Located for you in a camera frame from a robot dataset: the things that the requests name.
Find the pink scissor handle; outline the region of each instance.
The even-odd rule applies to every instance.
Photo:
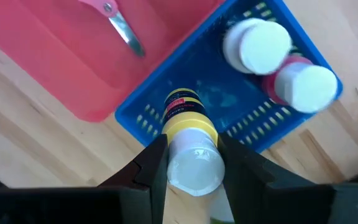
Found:
[[[114,17],[118,12],[117,2],[115,0],[79,0],[96,8],[106,17]]]

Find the wood grain surface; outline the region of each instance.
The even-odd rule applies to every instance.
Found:
[[[286,0],[344,84],[341,99],[263,155],[316,183],[358,174],[358,1]],[[98,185],[143,149],[111,115],[75,118],[0,51],[0,180],[10,187]],[[169,187],[164,223],[206,223],[208,200]]]

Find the pink plastic tray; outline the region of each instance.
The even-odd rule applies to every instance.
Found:
[[[102,121],[224,0],[117,0],[145,49],[77,0],[0,0],[0,48],[73,114]]]

